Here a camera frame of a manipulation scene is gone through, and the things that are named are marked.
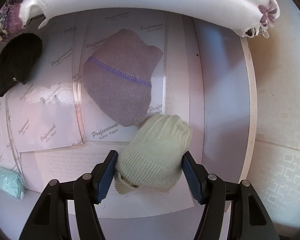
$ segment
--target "purple knit hat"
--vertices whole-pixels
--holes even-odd
[[[117,123],[141,123],[151,102],[151,75],[163,52],[132,30],[107,38],[83,65],[83,85],[100,109]]]

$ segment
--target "cream knit beanie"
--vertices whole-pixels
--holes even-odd
[[[181,176],[181,159],[192,130],[177,115],[153,115],[119,155],[115,188],[126,194],[139,186],[168,192]]]

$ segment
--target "blue gripper pad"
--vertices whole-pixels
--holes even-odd
[[[184,154],[182,157],[182,170],[186,176],[186,180],[188,182],[189,189],[191,191],[192,197],[198,201],[199,204],[203,201],[202,196],[202,184],[199,181],[193,166],[191,165],[190,160],[187,155]]]
[[[95,178],[93,179],[92,184],[97,193],[95,198],[98,204],[101,203],[101,201],[106,198],[108,194],[114,176],[114,166],[117,162],[117,159],[118,153],[114,150],[110,151]]]

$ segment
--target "black knit hat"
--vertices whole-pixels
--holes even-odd
[[[33,33],[13,38],[0,54],[0,97],[21,82],[26,84],[42,52],[42,41]]]

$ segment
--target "mauve knit beanie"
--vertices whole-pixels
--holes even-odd
[[[83,65],[83,86],[117,123],[141,123],[151,102],[151,75],[163,52],[132,30],[108,37]]]
[[[115,188],[126,194],[139,186],[170,191],[178,182],[181,159],[189,149],[192,130],[177,115],[153,115],[119,154]]]

